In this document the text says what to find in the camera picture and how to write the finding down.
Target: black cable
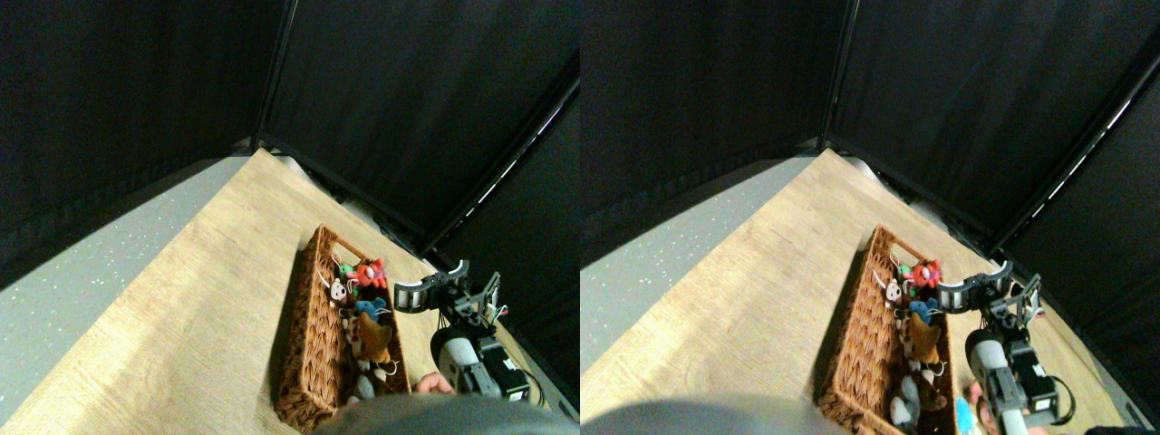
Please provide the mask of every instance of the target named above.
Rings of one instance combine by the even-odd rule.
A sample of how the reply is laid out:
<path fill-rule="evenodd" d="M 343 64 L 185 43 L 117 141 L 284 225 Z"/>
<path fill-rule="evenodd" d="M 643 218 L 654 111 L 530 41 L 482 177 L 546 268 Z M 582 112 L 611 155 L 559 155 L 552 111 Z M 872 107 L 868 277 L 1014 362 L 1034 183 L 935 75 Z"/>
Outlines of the black cable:
<path fill-rule="evenodd" d="M 544 406 L 544 403 L 546 401 L 546 400 L 544 399 L 544 386 L 543 386 L 543 385 L 539 385 L 539 379 L 536 379 L 536 377 L 535 377 L 535 376 L 531 376 L 531 372 L 530 372 L 530 371 L 528 371 L 528 370 L 524 370 L 524 369 L 520 369 L 520 371 L 522 371 L 522 372 L 523 372 L 523 374 L 524 374 L 525 376 L 528 376 L 528 378 L 530 378 L 530 379 L 531 379 L 532 382 L 535 382 L 535 383 L 536 383 L 536 391 L 538 391 L 538 392 L 539 392 L 539 403 L 538 403 L 538 404 L 536 404 L 536 407 L 541 407 L 541 406 Z"/>
<path fill-rule="evenodd" d="M 1072 403 L 1072 408 L 1067 411 L 1067 415 L 1064 415 L 1064 418 L 1059 419 L 1059 421 L 1051 423 L 1051 426 L 1067 425 L 1068 421 L 1072 421 L 1072 415 L 1075 415 L 1075 394 L 1072 393 L 1072 387 L 1067 386 L 1067 383 L 1064 382 L 1064 379 L 1060 379 L 1054 376 L 1047 376 L 1047 377 L 1054 382 L 1063 384 L 1064 387 L 1067 389 L 1067 399 Z"/>

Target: wicker basket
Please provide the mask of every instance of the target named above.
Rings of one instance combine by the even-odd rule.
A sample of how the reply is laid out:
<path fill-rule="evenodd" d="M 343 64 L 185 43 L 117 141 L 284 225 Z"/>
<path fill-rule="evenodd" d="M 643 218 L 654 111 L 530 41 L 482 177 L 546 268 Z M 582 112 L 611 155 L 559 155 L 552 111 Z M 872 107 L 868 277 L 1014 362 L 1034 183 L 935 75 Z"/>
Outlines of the wicker basket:
<path fill-rule="evenodd" d="M 908 372 L 902 347 L 893 326 L 893 313 L 885 307 L 886 298 L 873 278 L 894 276 L 896 267 L 890 254 L 898 246 L 916 260 L 929 260 L 899 240 L 884 226 L 875 229 L 867 244 L 862 268 L 844 313 L 846 322 L 838 338 L 838 349 L 829 363 L 818 406 L 822 413 L 856 433 L 899 434 L 890 423 L 890 400 Z M 930 324 L 942 328 L 938 338 L 938 358 L 947 362 L 945 372 L 935 378 L 938 393 L 952 397 L 950 363 L 950 333 L 947 314 L 935 314 Z M 922 412 L 920 434 L 955 434 L 955 405 L 934 412 Z"/>
<path fill-rule="evenodd" d="M 326 225 L 320 225 L 306 244 L 290 326 L 290 346 L 275 405 L 282 421 L 303 434 L 309 434 L 339 406 L 346 404 L 346 398 L 353 392 L 358 378 L 358 368 L 350 354 L 342 319 L 331 307 L 326 284 L 319 277 L 321 274 L 327 281 L 334 280 L 335 264 L 331 253 L 335 245 L 349 251 L 361 262 L 370 261 L 367 254 Z M 361 291 L 368 298 L 391 300 L 390 291 L 386 290 L 364 288 Z M 387 317 L 387 325 L 396 332 L 399 331 L 393 312 L 380 316 Z M 396 374 L 386 378 L 387 387 L 394 392 L 409 393 L 411 383 L 407 380 L 398 333 L 391 338 L 387 349 L 392 360 L 399 364 Z"/>

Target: black backdrop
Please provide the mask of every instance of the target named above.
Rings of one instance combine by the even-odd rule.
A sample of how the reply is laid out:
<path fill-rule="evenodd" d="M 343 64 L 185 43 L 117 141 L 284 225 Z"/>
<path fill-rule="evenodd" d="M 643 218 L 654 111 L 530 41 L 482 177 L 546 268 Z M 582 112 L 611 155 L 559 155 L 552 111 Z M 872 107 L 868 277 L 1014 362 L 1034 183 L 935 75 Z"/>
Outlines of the black backdrop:
<path fill-rule="evenodd" d="M 820 133 L 844 2 L 586 7 L 586 261 L 666 200 Z"/>
<path fill-rule="evenodd" d="M 249 136 L 281 13 L 281 1 L 5 2 L 0 267 Z"/>
<path fill-rule="evenodd" d="M 1158 22 L 1145 1 L 862 0 L 835 142 L 994 237 Z"/>
<path fill-rule="evenodd" d="M 1051 203 L 1015 238 L 1068 325 L 1158 421 L 1160 86 L 1123 115 Z"/>
<path fill-rule="evenodd" d="M 302 1 L 266 133 L 437 231 L 564 70 L 578 17 L 571 1 Z"/>
<path fill-rule="evenodd" d="M 502 275 L 500 302 L 509 305 L 505 325 L 554 370 L 557 387 L 574 407 L 580 404 L 580 282 L 578 226 L 585 179 L 590 164 L 582 140 L 583 99 L 560 115 L 543 142 L 520 160 L 438 251 L 471 261 L 473 276 Z"/>

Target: wooden table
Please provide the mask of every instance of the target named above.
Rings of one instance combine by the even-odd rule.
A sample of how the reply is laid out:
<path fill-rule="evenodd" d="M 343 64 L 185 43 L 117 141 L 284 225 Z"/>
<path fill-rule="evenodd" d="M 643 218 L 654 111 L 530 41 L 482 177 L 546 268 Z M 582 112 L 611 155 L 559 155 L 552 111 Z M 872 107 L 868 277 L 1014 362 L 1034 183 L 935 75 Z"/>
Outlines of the wooden table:
<path fill-rule="evenodd" d="M 289 321 L 282 313 L 295 256 L 322 223 L 386 259 L 396 280 L 434 273 L 260 150 L 0 433 L 297 433 L 271 405 L 284 355 L 275 335 Z M 436 319 L 435 311 L 398 317 L 412 383 L 436 371 L 428 345 Z M 502 326 L 499 335 L 529 368 Z"/>
<path fill-rule="evenodd" d="M 833 351 L 827 331 L 855 255 L 878 224 L 942 259 L 950 282 L 994 266 L 831 151 L 741 224 L 580 377 L 581 422 L 631 403 L 749 393 L 812 400 Z M 1050 291 L 1050 280 L 1044 283 Z M 1031 324 L 1049 374 L 1079 398 L 1052 428 L 1122 426 L 1092 355 L 1054 312 Z M 956 390 L 972 379 L 963 348 L 979 313 L 950 317 Z"/>

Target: blue plush toy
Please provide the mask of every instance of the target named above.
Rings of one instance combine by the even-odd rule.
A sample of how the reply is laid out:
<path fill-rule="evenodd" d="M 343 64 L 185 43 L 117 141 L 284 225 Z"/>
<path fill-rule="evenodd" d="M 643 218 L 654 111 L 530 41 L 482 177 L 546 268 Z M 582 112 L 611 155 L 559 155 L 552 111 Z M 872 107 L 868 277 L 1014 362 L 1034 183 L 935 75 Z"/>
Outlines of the blue plush toy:
<path fill-rule="evenodd" d="M 370 320 L 378 322 L 378 314 L 383 312 L 391 312 L 386 310 L 386 300 L 383 298 L 375 298 L 375 302 L 370 300 L 358 300 L 355 303 L 355 311 L 367 313 L 370 316 Z"/>
<path fill-rule="evenodd" d="M 966 404 L 966 399 L 955 399 L 955 416 L 958 419 L 959 434 L 970 434 L 974 429 L 974 415 L 971 405 Z"/>
<path fill-rule="evenodd" d="M 930 325 L 931 311 L 938 310 L 938 302 L 935 298 L 927 299 L 927 302 L 914 300 L 911 303 L 911 312 L 919 314 L 923 324 Z"/>

